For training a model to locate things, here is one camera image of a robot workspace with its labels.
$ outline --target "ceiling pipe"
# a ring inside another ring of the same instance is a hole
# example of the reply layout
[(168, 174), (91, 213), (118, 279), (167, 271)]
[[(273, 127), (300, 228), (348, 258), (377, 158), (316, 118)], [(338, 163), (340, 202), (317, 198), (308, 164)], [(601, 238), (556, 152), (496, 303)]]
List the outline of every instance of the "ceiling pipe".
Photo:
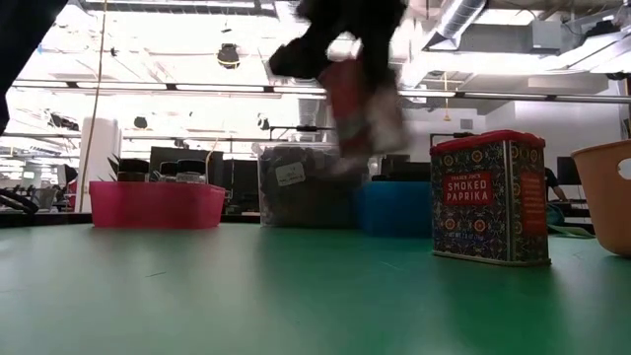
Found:
[(486, 0), (446, 0), (441, 6), (442, 16), (430, 32), (423, 49), (448, 39), (460, 37), (482, 12)]

